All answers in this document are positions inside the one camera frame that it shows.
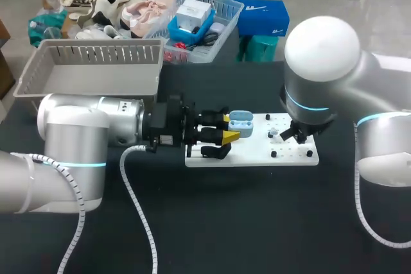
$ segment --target floor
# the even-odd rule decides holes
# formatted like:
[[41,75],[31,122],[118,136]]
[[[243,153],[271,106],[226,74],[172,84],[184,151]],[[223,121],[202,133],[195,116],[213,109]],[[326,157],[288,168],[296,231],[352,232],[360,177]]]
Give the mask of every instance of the floor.
[[[16,79],[34,48],[27,37],[28,19],[36,15],[42,0],[0,0],[0,19],[12,39],[2,48]],[[358,32],[362,47],[376,53],[411,58],[410,0],[283,0],[290,16],[290,32],[301,21],[316,15],[339,17]],[[284,58],[285,39],[279,41],[275,59]],[[3,100],[6,109],[12,93]]]

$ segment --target blue box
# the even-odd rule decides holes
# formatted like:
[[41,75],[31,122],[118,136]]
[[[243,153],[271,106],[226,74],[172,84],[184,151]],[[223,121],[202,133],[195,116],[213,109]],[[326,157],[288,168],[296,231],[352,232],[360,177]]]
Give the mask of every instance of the blue box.
[[181,41],[187,45],[195,45],[199,43],[204,38],[204,35],[206,35],[208,29],[210,29],[211,25],[214,23],[215,13],[216,10],[211,10],[209,17],[204,21],[203,25],[196,34],[179,29],[179,27],[177,26],[177,16],[174,16],[174,18],[168,24],[168,32],[170,33],[170,38],[177,42]]
[[285,37],[290,17],[281,0],[234,0],[244,4],[237,27],[240,35]]

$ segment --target blue tray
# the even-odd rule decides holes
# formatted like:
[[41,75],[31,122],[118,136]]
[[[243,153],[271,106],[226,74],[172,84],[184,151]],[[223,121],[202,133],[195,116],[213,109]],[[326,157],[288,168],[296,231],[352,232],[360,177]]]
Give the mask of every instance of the blue tray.
[[174,41],[183,42],[187,45],[195,45],[199,43],[213,24],[215,13],[215,10],[211,10],[209,17],[204,21],[200,30],[196,34],[192,34],[190,32],[179,29],[179,27],[177,26],[177,16],[174,16],[174,18],[168,24],[170,38]]

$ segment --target black tabletop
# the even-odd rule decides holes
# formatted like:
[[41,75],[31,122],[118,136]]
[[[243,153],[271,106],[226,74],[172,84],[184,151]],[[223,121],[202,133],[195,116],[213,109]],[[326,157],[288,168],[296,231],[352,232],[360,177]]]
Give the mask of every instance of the black tabletop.
[[[197,108],[283,112],[282,63],[165,65],[159,100],[183,92]],[[409,273],[411,250],[377,243],[354,205],[354,137],[338,119],[315,138],[311,167],[189,169],[184,153],[133,153],[126,170],[153,232],[163,274]],[[0,149],[42,153],[35,120],[16,102],[0,126]],[[101,206],[87,213],[66,273],[151,273],[151,253],[110,149]],[[411,239],[411,191],[362,181],[371,226]],[[0,215],[0,272],[56,273],[76,215]]]

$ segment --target cable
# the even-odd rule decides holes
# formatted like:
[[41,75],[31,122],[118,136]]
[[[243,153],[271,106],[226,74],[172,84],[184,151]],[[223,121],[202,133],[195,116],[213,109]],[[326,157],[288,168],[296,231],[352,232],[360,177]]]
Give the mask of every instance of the cable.
[[76,183],[76,180],[70,175],[70,173],[67,171],[66,168],[62,167],[58,162],[53,160],[52,158],[49,158],[44,155],[39,155],[39,154],[29,154],[29,156],[33,160],[39,160],[41,162],[49,164],[51,167],[56,169],[59,173],[61,173],[64,178],[66,179],[67,182],[71,185],[74,191],[74,195],[76,196],[77,199],[77,204],[79,207],[78,210],[78,223],[77,223],[77,229],[76,233],[74,234],[73,239],[70,242],[70,245],[68,249],[66,250],[66,253],[64,254],[64,257],[60,263],[60,266],[58,267],[58,274],[63,274],[64,268],[66,267],[67,262],[69,261],[70,255],[73,252],[74,248],[76,247],[76,244],[78,240],[80,239],[80,236],[83,231],[84,227],[84,222],[85,222],[85,206],[84,206],[84,200],[83,196],[80,192],[80,189],[78,188],[78,185]]
[[354,196],[355,196],[355,207],[357,209],[358,217],[360,218],[360,221],[366,231],[375,238],[378,242],[381,244],[384,244],[386,246],[392,247],[392,248],[410,248],[411,247],[411,241],[409,242],[404,242],[404,243],[395,243],[388,241],[382,237],[380,237],[368,224],[367,220],[365,219],[364,213],[362,212],[361,208],[361,198],[360,198],[360,170],[358,169],[357,162],[358,162],[358,146],[357,146],[357,125],[354,124],[354,134],[355,134],[355,174],[354,174]]
[[124,162],[126,160],[126,157],[129,153],[133,152],[133,151],[146,151],[147,147],[146,146],[132,146],[127,148],[123,154],[121,155],[120,158],[120,172],[121,172],[121,176],[123,177],[123,181],[124,184],[126,185],[127,191],[130,194],[130,197],[134,203],[134,206],[136,207],[141,222],[143,223],[144,229],[146,230],[147,233],[147,238],[148,241],[150,242],[150,248],[152,250],[152,258],[153,258],[153,270],[152,270],[152,274],[157,274],[157,268],[158,268],[158,260],[157,260],[157,249],[155,248],[155,243],[154,243],[154,238],[152,235],[152,232],[150,230],[150,227],[148,226],[146,217],[144,216],[143,210],[140,207],[140,203],[138,202],[134,192],[133,192],[133,188],[131,188],[130,182],[128,182],[128,178],[126,175],[126,171],[124,168]]

